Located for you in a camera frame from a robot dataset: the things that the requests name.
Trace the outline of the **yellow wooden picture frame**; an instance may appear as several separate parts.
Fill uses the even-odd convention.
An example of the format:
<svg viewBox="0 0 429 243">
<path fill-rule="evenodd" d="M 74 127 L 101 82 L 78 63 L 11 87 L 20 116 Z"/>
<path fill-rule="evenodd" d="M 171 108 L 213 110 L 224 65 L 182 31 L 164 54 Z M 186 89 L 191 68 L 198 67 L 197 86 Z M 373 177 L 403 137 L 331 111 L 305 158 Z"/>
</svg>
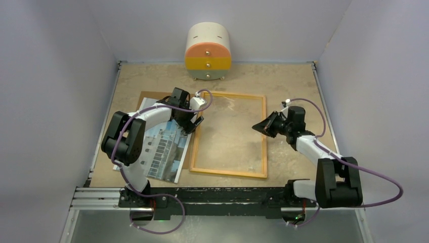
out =
<svg viewBox="0 0 429 243">
<path fill-rule="evenodd" d="M 266 136 L 254 122 L 266 118 L 264 95 L 213 92 L 213 103 L 201 116 L 191 153 L 191 172 L 266 179 Z"/>
</svg>

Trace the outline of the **building photo print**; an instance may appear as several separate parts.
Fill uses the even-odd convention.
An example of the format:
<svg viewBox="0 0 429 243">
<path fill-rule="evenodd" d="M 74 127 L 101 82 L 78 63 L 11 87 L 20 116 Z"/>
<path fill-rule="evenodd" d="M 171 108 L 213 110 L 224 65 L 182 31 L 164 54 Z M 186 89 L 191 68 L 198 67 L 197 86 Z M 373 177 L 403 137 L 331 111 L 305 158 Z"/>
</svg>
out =
<svg viewBox="0 0 429 243">
<path fill-rule="evenodd" d="M 144 98 L 141 109 L 156 101 Z M 189 141 L 190 135 L 181 135 L 174 121 L 159 124 L 145 132 L 143 153 L 136 166 L 143 170 L 148 180 L 177 183 Z"/>
</svg>

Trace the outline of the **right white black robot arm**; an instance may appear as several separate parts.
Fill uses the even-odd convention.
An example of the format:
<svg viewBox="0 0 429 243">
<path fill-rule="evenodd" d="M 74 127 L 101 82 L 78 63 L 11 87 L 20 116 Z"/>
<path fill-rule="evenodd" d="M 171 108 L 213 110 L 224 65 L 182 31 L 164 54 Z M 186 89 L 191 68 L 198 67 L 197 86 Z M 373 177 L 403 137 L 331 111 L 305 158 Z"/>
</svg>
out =
<svg viewBox="0 0 429 243">
<path fill-rule="evenodd" d="M 290 106 L 286 111 L 274 111 L 252 126 L 253 130 L 267 137 L 285 136 L 287 144 L 316 166 L 314 181 L 288 180 L 283 193 L 285 202 L 296 206 L 305 198 L 317 202 L 322 208 L 360 206 L 363 195 L 359 171 L 354 168 L 357 161 L 353 157 L 343 157 L 323 144 L 317 145 L 316 135 L 306 129 L 304 108 Z M 344 165 L 341 160 L 353 167 Z"/>
</svg>

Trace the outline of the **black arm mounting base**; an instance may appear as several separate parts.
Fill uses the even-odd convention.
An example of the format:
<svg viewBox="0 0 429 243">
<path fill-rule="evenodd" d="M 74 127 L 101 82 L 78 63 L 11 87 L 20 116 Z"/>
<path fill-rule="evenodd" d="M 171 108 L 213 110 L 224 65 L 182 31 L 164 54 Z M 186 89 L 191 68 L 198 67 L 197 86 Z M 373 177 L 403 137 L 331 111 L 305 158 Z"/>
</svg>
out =
<svg viewBox="0 0 429 243">
<path fill-rule="evenodd" d="M 155 220 L 171 216 L 263 216 L 294 219 L 303 208 L 314 208 L 309 199 L 291 196 L 287 187 L 152 187 L 149 197 L 123 188 L 118 206 L 153 209 Z"/>
</svg>

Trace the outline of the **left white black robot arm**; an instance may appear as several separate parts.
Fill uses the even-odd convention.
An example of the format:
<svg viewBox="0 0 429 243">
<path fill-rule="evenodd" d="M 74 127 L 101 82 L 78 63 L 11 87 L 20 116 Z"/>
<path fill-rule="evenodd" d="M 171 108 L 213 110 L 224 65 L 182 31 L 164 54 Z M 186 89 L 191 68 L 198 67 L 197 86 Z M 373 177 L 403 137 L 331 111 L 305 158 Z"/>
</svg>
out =
<svg viewBox="0 0 429 243">
<path fill-rule="evenodd" d="M 201 95 L 203 92 L 199 90 L 191 96 L 183 89 L 174 88 L 170 95 L 149 107 L 130 113 L 114 113 L 102 139 L 101 150 L 119 167 L 125 188 L 132 191 L 131 200 L 138 207 L 145 207 L 151 200 L 149 180 L 136 166 L 143 153 L 145 132 L 174 121 L 183 134 L 192 134 L 203 121 L 198 113 L 208 109 L 213 102 L 213 99 L 205 100 Z"/>
</svg>

